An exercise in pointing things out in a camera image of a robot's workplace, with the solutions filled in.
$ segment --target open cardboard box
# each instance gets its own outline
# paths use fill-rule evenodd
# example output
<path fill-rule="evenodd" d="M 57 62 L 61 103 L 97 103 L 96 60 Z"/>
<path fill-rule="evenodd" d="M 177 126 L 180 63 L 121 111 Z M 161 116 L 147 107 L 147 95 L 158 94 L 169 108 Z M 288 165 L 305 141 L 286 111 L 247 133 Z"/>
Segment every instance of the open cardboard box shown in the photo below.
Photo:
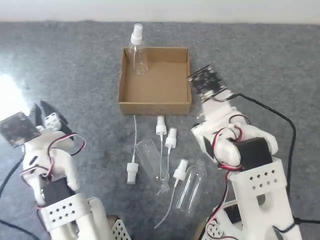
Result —
<path fill-rule="evenodd" d="M 148 72 L 134 73 L 128 49 L 122 54 L 118 103 L 123 114 L 187 115 L 191 108 L 188 49 L 150 47 L 146 49 Z"/>

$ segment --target empty bottle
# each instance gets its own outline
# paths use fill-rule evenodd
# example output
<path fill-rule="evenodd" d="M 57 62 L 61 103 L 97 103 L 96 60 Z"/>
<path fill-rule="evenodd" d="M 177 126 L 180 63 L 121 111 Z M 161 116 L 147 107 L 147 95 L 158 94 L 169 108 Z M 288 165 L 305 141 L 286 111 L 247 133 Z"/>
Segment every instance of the empty bottle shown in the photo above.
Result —
<path fill-rule="evenodd" d="M 128 47 L 130 66 L 137 75 L 145 75 L 148 72 L 147 50 L 142 41 L 142 32 L 143 26 L 136 23 Z"/>
<path fill-rule="evenodd" d="M 154 142 L 151 139 L 143 140 L 135 146 L 135 151 L 146 174 L 158 187 L 158 194 L 169 191 L 169 172 Z"/>
<path fill-rule="evenodd" d="M 198 160 L 195 165 L 190 166 L 178 189 L 175 208 L 192 217 L 200 201 L 206 178 L 206 165 L 203 161 Z"/>

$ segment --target black wire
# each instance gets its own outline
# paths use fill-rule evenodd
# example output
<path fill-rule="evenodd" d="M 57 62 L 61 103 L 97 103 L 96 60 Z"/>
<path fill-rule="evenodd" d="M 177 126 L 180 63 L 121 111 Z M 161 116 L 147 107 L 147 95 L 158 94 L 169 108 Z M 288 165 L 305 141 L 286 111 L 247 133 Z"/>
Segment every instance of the black wire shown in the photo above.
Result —
<path fill-rule="evenodd" d="M 229 118 L 229 123 L 231 123 L 231 119 L 233 119 L 234 117 L 243 117 L 247 120 L 247 123 L 249 125 L 251 125 L 251 121 L 250 119 L 246 116 L 246 115 L 243 115 L 243 114 L 235 114 L 235 115 L 232 115 L 230 118 Z"/>
<path fill-rule="evenodd" d="M 6 222 L 6 221 L 4 221 L 4 220 L 1 220 L 1 219 L 0 219 L 0 224 L 6 225 L 6 226 L 8 226 L 9 228 L 16 229 L 16 230 L 18 230 L 18 231 L 20 231 L 20 232 L 23 232 L 23 233 L 29 235 L 30 237 L 32 237 L 34 240 L 40 240 L 40 238 L 38 238 L 38 237 L 37 237 L 36 235 L 34 235 L 32 232 L 29 232 L 28 230 L 25 230 L 25 229 L 23 229 L 22 227 L 19 227 L 19 226 L 17 226 L 17 225 L 13 225 L 13 224 L 11 224 L 11 223 L 9 223 L 9 222 Z"/>
<path fill-rule="evenodd" d="M 281 117 L 282 119 L 286 120 L 291 128 L 292 128 L 292 139 L 291 139 L 291 145 L 290 145 L 290 150 L 289 150 L 289 156 L 288 156 L 288 167 L 287 167 L 287 176 L 286 176 L 286 181 L 287 181 L 287 188 L 286 188 L 286 191 L 287 191 L 287 195 L 288 195 L 288 198 L 290 200 L 290 190 L 291 190 L 291 171 L 292 171 L 292 158 L 293 158 L 293 154 L 294 154 L 294 149 L 295 149 L 295 143 L 296 143 L 296 136 L 297 136 L 297 129 L 296 129 L 296 126 L 295 124 L 288 118 L 286 117 L 285 115 L 283 115 L 282 113 L 274 110 L 273 108 L 251 98 L 251 97 L 248 97 L 242 93 L 236 93 L 232 96 L 230 96 L 227 100 L 231 100 L 231 99 L 234 99 L 236 97 L 242 97 L 250 102 L 253 102 L 261 107 L 263 107 L 264 109 L 267 109 L 268 111 L 278 115 L 279 117 Z M 286 229 L 284 230 L 281 230 L 279 228 L 277 228 L 276 226 L 272 226 L 273 228 L 275 228 L 276 230 L 278 230 L 280 233 L 287 233 L 289 232 L 295 225 L 299 225 L 299 224 L 320 224 L 320 220 L 308 220 L 308 219 L 300 219 L 298 217 L 294 217 L 294 223 L 292 223 L 289 227 L 287 227 Z"/>
<path fill-rule="evenodd" d="M 10 177 L 12 176 L 12 174 L 14 174 L 14 172 L 17 170 L 17 168 L 20 166 L 20 164 L 22 163 L 22 161 L 24 160 L 24 157 L 22 157 L 14 166 L 13 168 L 9 171 L 9 173 L 7 174 L 7 176 L 5 177 L 5 179 L 3 180 L 1 186 L 0 186 L 0 199 L 1 199 L 1 195 L 5 189 L 5 186 L 7 185 Z"/>
<path fill-rule="evenodd" d="M 232 95 L 231 97 L 229 97 L 228 100 L 234 99 L 236 97 L 242 97 L 250 102 L 258 104 L 259 106 L 263 107 L 264 109 L 267 109 L 268 111 L 278 115 L 280 118 L 286 120 L 290 124 L 290 126 L 292 128 L 292 139 L 291 139 L 291 145 L 290 145 L 290 150 L 289 150 L 288 167 L 287 167 L 287 174 L 286 174 L 286 181 L 287 181 L 286 192 L 287 192 L 288 198 L 290 200 L 292 157 L 294 154 L 296 136 L 297 136 L 297 130 L 296 130 L 295 124 L 288 117 L 286 117 L 282 113 L 278 112 L 277 110 L 274 110 L 273 108 L 255 100 L 251 97 L 248 97 L 242 93 L 236 93 L 236 94 Z"/>
<path fill-rule="evenodd" d="M 307 220 L 299 217 L 294 217 L 294 222 L 296 224 L 320 224 L 320 220 Z"/>
<path fill-rule="evenodd" d="M 22 158 L 13 166 L 13 168 L 9 171 L 9 173 L 7 174 L 7 176 L 5 177 L 5 179 L 3 180 L 1 186 L 0 186 L 0 199 L 1 199 L 1 195 L 9 181 L 9 179 L 11 178 L 11 176 L 14 174 L 14 172 L 18 169 L 18 167 L 20 166 L 20 164 L 22 163 L 22 161 L 24 160 L 24 157 L 25 157 L 25 153 L 23 153 L 23 156 Z M 3 224 L 9 228 L 12 228 L 12 229 L 16 229 L 20 232 L 23 232 L 27 235 L 29 235 L 30 237 L 32 237 L 34 240 L 40 240 L 40 238 L 38 238 L 36 235 L 34 235 L 32 232 L 29 232 L 28 230 L 25 230 L 23 229 L 22 227 L 19 227 L 17 225 L 14 225 L 14 224 L 11 224 L 7 221 L 4 221 L 2 219 L 0 219 L 0 224 Z"/>
<path fill-rule="evenodd" d="M 288 226 L 286 229 L 281 230 L 279 228 L 277 228 L 276 226 L 272 226 L 274 229 L 276 229 L 279 233 L 281 234 L 285 234 L 287 232 L 289 232 L 291 229 L 293 229 L 297 224 L 294 222 L 292 223 L 290 226 Z"/>

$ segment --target robotic arm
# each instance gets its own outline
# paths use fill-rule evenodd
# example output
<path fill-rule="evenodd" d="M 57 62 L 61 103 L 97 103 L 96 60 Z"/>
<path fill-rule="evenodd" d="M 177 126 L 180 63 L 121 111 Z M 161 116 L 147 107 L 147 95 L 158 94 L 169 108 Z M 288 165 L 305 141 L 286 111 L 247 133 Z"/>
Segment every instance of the robotic arm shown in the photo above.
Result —
<path fill-rule="evenodd" d="M 72 156 L 74 136 L 64 116 L 41 101 L 29 117 L 19 112 L 0 122 L 0 131 L 14 147 L 24 144 L 22 180 L 32 188 L 39 215 L 53 240 L 130 240 L 120 219 L 111 229 L 102 202 L 86 198 L 79 184 Z"/>
<path fill-rule="evenodd" d="M 293 224 L 282 161 L 274 157 L 276 138 L 252 126 L 230 105 L 233 94 L 210 65 L 188 80 L 201 96 L 205 119 L 191 131 L 201 150 L 228 170 L 222 202 L 213 209 L 199 239 L 301 240 L 300 229 Z M 235 200 L 226 202 L 228 179 Z"/>

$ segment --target gray carpet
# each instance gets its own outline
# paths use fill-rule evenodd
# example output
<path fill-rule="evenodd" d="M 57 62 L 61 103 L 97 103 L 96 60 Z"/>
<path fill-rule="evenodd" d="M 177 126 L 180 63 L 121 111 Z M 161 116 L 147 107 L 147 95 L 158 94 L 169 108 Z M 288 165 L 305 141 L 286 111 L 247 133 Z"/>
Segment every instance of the gray carpet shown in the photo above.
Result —
<path fill-rule="evenodd" d="M 10 75 L 29 107 L 46 100 L 69 120 L 69 126 L 87 140 L 74 158 L 81 191 L 100 198 L 108 214 L 119 215 L 136 240 L 191 239 L 198 222 L 218 204 L 223 173 L 201 154 L 190 129 L 197 121 L 199 99 L 193 95 L 189 116 L 168 116 L 178 128 L 172 170 L 180 158 L 207 163 L 207 190 L 192 219 L 172 212 L 157 230 L 153 226 L 167 210 L 141 168 L 136 185 L 126 184 L 126 164 L 134 141 L 132 116 L 117 105 L 122 48 L 129 43 L 132 23 L 43 22 L 0 23 L 0 75 Z M 213 64 L 228 86 L 272 106 L 290 117 L 297 127 L 292 170 L 291 207 L 295 216 L 320 219 L 320 26 L 268 24 L 146 23 L 150 46 L 183 46 L 190 52 L 191 71 Z M 292 132 L 277 116 L 249 103 L 232 103 L 252 123 L 277 137 L 276 154 L 287 165 Z M 156 118 L 137 116 L 138 139 L 155 136 Z M 0 182 L 20 158 L 0 138 Z M 1 198 L 0 218 L 48 239 L 36 216 L 32 190 L 17 171 Z M 320 226 L 301 225 L 303 239 L 319 238 Z M 0 225 L 0 239 L 27 239 Z"/>

